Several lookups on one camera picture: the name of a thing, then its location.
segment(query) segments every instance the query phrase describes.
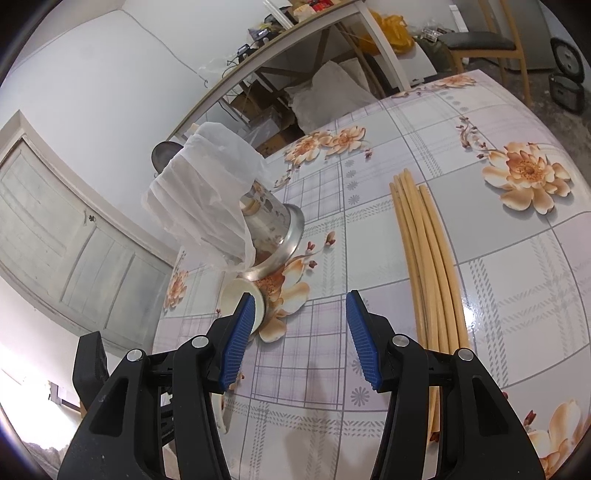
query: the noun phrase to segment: floral tablecloth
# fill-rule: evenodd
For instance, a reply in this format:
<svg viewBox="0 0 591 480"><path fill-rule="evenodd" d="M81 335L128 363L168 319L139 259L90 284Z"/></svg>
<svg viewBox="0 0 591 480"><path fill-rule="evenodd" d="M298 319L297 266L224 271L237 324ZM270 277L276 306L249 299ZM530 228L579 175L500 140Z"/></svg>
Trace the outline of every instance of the floral tablecloth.
<svg viewBox="0 0 591 480"><path fill-rule="evenodd" d="M306 141L266 159L274 194L306 217L296 254L315 255L300 257L288 280L307 285L303 305L277 315L286 326L278 340L249 344L244 378L226 396L231 475L369 478L388 394L362 377L344 301L358 289L369 311L415 338L388 187L405 168L439 209L473 349L551 475L588 426L591 396L591 192L564 148L482 72L381 100ZM226 281L181 252L154 352L207 332ZM436 450L428 449L425 478Z"/></svg>

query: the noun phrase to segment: door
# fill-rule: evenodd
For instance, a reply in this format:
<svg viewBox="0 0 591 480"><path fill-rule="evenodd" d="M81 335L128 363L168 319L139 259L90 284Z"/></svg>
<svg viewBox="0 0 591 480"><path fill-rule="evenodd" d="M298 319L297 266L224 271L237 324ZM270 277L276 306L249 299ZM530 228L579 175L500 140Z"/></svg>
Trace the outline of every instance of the door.
<svg viewBox="0 0 591 480"><path fill-rule="evenodd" d="M151 352L172 269L101 218L21 140L0 165L0 267L33 305L115 354Z"/></svg>

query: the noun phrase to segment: stainless steel pot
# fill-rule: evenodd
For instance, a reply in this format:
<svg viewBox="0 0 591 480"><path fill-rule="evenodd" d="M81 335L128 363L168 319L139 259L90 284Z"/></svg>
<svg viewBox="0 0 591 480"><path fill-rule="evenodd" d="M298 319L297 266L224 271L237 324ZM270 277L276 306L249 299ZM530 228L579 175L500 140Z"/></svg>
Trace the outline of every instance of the stainless steel pot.
<svg viewBox="0 0 591 480"><path fill-rule="evenodd" d="M259 280L281 268L296 251L304 234L304 214L296 205L283 204L258 181L241 198L241 208L255 247L255 264L242 273Z"/></svg>

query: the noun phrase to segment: yellow plastic bag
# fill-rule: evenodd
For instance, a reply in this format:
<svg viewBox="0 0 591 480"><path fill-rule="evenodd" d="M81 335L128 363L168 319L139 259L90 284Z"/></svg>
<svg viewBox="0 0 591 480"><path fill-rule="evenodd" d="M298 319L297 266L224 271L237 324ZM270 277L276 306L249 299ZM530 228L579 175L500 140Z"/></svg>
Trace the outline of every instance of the yellow plastic bag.
<svg viewBox="0 0 591 480"><path fill-rule="evenodd" d="M402 54L410 51L414 46L414 39L408 33L406 29L407 23L404 21L404 17L401 15L390 15L389 17L382 18L382 16L370 10L371 14L375 18L388 42L392 45L392 49L397 54ZM378 55L379 50L369 34L364 35L359 40L359 48L364 53L370 55Z"/></svg>

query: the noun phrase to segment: floor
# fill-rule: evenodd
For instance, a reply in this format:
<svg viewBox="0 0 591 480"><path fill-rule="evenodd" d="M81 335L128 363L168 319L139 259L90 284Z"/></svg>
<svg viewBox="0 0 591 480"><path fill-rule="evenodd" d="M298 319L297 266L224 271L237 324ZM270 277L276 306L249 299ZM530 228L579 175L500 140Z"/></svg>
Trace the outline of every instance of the floor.
<svg viewBox="0 0 591 480"><path fill-rule="evenodd" d="M470 63L469 70L480 69L497 82L501 75L497 65L486 60ZM587 108L582 115L573 115L559 107L550 98L548 91L549 72L530 72L530 88L533 98L531 110L552 131L562 143L575 164L591 184L591 95L587 97ZM507 89L519 99L523 99L523 84L519 73L508 73Z"/></svg>

